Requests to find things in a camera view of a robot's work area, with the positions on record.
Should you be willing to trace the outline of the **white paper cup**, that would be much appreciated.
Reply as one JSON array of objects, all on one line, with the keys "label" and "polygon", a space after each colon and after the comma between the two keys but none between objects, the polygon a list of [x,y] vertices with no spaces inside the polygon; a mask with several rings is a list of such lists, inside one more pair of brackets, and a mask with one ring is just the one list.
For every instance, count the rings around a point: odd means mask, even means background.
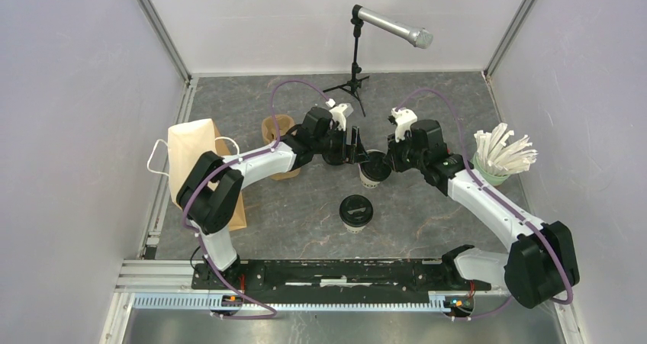
[{"label": "white paper cup", "polygon": [[363,229],[366,228],[366,226],[369,223],[348,223],[346,221],[343,222],[344,227],[350,232],[350,233],[359,233]]},{"label": "white paper cup", "polygon": [[381,182],[380,181],[373,181],[369,178],[363,178],[363,176],[360,176],[360,182],[362,183],[362,186],[368,189],[373,189],[377,188]]}]

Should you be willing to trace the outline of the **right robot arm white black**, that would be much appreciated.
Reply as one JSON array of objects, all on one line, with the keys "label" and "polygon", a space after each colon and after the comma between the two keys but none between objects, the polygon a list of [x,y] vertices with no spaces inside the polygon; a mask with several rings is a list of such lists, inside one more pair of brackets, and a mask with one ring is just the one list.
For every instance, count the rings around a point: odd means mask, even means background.
[{"label": "right robot arm white black", "polygon": [[569,228],[546,223],[501,194],[462,155],[451,153],[437,121],[391,115],[386,164],[395,172],[415,169],[425,182],[475,215],[506,248],[505,253],[465,246],[440,269],[443,284],[460,289],[470,280],[510,292],[525,308],[545,301],[570,304],[580,281]]}]

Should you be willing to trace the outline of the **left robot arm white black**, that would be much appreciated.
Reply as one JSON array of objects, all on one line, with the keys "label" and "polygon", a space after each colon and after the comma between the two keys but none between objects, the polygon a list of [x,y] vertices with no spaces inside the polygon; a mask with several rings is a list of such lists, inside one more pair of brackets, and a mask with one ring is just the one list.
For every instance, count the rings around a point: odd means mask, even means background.
[{"label": "left robot arm white black", "polygon": [[313,107],[302,123],[274,143],[239,156],[219,156],[207,151],[198,157],[175,201],[188,218],[189,228],[197,233],[211,267],[210,277],[220,288],[232,288],[240,278],[240,269],[235,264],[239,256],[228,224],[245,187],[299,169],[316,155],[334,165],[367,161],[358,127],[346,127],[351,113],[348,103],[330,109]]}]

